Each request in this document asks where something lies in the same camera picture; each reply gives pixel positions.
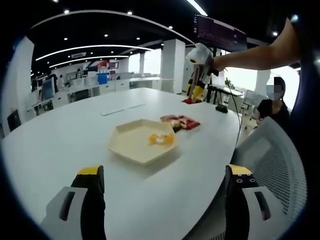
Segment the beige tray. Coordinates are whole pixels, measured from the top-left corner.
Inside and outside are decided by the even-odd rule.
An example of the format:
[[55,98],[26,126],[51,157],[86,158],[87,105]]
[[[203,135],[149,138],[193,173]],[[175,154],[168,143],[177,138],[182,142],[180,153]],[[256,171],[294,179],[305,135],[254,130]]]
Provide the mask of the beige tray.
[[[173,134],[171,144],[149,143],[152,134]],[[140,119],[115,127],[108,148],[126,159],[146,165],[178,146],[177,137],[167,123]]]

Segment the oval table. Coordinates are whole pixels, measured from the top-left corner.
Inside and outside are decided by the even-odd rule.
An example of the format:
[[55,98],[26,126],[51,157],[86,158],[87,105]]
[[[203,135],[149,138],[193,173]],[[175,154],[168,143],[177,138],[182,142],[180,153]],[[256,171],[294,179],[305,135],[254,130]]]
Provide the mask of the oval table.
[[[181,240],[215,197],[239,130],[236,113],[183,99],[149,88],[109,93],[49,111],[11,132],[2,141],[4,163],[26,212],[39,224],[48,202],[79,170],[103,165],[108,240]],[[127,109],[135,105],[143,106]],[[102,116],[120,109],[127,110]],[[140,166],[107,149],[115,126],[170,114],[201,125],[179,131],[178,151],[165,160]]]

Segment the hexagonal tray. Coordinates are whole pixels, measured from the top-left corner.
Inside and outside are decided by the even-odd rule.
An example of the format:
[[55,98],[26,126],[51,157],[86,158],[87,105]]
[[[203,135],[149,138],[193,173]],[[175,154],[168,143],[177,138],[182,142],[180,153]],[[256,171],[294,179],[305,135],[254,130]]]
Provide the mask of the hexagonal tray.
[[[171,144],[149,143],[152,134],[173,134]],[[140,165],[146,165],[178,146],[172,127],[163,122],[140,119],[115,127],[109,150]]]

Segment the ceiling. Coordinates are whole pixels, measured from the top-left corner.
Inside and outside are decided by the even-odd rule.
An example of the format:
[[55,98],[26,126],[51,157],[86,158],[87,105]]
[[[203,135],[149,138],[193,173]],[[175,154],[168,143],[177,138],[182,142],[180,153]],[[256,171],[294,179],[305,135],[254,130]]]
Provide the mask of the ceiling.
[[[254,0],[196,0],[196,2],[209,17],[240,29],[249,38],[267,43],[274,40],[272,31],[281,31],[285,21],[285,16],[280,12],[275,12],[276,8],[272,3],[264,2],[263,9],[261,9],[261,2]],[[128,15],[108,13],[69,13],[31,29],[33,25],[47,18],[62,14],[65,9],[70,12],[109,10],[127,13],[132,11],[136,16],[166,27],[173,26],[174,31],[197,42],[192,28],[194,14],[198,12],[186,0],[59,0],[58,3],[53,0],[29,0],[17,5],[19,6],[15,6],[15,16],[19,16],[20,21],[13,22],[10,30],[14,28],[16,37],[27,35],[35,44],[32,70],[36,74],[38,71],[46,72],[52,64],[70,60],[68,56],[71,54],[87,52],[86,57],[95,57],[119,55],[127,50],[127,48],[120,47],[78,49],[35,61],[36,58],[43,55],[73,47],[108,44],[139,46],[152,41],[165,41],[173,38],[190,44],[184,38],[165,28]],[[160,47],[160,43],[148,46],[152,49]]]

